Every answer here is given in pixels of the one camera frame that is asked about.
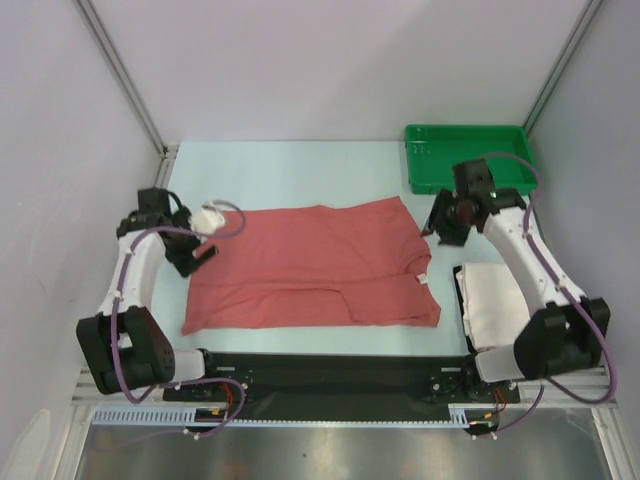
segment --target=white wall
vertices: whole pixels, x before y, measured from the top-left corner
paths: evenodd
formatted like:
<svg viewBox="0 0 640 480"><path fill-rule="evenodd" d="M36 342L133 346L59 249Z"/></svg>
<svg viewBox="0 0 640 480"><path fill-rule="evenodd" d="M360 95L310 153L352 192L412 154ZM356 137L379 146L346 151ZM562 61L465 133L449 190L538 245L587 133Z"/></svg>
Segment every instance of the white wall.
<svg viewBox="0 0 640 480"><path fill-rule="evenodd" d="M522 124L585 3L95 0L169 143Z"/></svg>
<svg viewBox="0 0 640 480"><path fill-rule="evenodd" d="M0 65L2 470L41 408L55 443L75 324L106 291L115 227L158 159L71 0L2 2Z"/></svg>
<svg viewBox="0 0 640 480"><path fill-rule="evenodd" d="M606 2L534 129L542 227L612 310L618 401L640 445L640 2Z"/></svg>

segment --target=white table surface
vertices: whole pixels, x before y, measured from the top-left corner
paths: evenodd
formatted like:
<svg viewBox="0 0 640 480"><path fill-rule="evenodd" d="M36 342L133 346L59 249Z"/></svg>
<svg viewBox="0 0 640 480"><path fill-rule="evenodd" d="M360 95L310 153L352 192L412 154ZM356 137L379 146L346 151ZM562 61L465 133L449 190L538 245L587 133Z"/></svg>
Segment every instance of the white table surface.
<svg viewBox="0 0 640 480"><path fill-rule="evenodd" d="M224 199L245 210L347 207L400 196L422 228L434 197L413 195L402 142L183 143L171 172L170 190L192 210ZM433 258L429 288L442 308L429 327L295 327L211 329L183 336L189 281L164 262L158 272L152 313L174 348L223 352L444 356L468 353L452 269L463 262L502 262L472 231L464 248L428 239Z"/></svg>

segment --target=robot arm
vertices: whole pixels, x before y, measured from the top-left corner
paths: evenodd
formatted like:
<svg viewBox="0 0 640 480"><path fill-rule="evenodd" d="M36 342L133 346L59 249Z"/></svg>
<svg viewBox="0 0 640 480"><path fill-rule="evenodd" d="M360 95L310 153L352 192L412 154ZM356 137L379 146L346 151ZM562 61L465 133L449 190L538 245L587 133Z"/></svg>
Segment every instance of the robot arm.
<svg viewBox="0 0 640 480"><path fill-rule="evenodd" d="M177 203L171 211L170 197ZM198 350L174 351L153 316L151 298L160 262L165 258L181 276L195 272L217 249L211 246L198 256L201 241L185 233L157 232L146 235L135 246L135 254L127 260L134 242L145 230L155 227L214 233L224 226L225 218L213 205L191 215L179 198L171 192L150 188L138 192L138 210L122 220L117 229L119 258L109 291L90 318L82 319L76 336L87 360L98 390L107 395L121 391L111 351L110 322L114 300L117 309L118 351L122 373L129 389L171 381L184 381L204 375L204 358ZM122 286L120 272L128 262Z"/></svg>
<svg viewBox="0 0 640 480"><path fill-rule="evenodd" d="M502 255L531 316L513 345L477 354L480 378L487 383L535 380L596 366L601 347L560 287L579 299L603 335L610 317L604 300L587 298L560 268L538 233L529 229L525 234L524 200L515 189L496 189L486 160L457 165L454 177L456 194L448 190L438 194L425 233L437 232L441 243L460 246L475 226ZM561 285L542 266L527 237L538 245Z"/></svg>

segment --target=white towel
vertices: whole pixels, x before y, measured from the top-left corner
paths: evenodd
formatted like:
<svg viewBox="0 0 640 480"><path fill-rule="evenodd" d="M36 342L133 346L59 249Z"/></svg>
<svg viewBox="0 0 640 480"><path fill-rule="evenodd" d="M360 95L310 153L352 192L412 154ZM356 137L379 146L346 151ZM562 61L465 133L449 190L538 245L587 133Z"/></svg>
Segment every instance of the white towel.
<svg viewBox="0 0 640 480"><path fill-rule="evenodd" d="M512 345L529 321L520 287L502 263L465 263L456 274L465 334L477 351Z"/></svg>

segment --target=green plastic tray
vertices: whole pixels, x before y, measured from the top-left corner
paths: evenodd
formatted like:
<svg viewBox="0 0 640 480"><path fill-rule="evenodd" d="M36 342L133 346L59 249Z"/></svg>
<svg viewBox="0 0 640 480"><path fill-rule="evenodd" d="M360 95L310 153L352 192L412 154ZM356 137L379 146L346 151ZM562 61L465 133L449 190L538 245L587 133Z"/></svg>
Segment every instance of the green plastic tray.
<svg viewBox="0 0 640 480"><path fill-rule="evenodd" d="M405 129L411 191L436 194L454 189L452 167L491 152L514 153L535 167L527 134L521 127L409 125ZM489 159L497 187L514 187L521 195L536 188L526 167L507 158Z"/></svg>

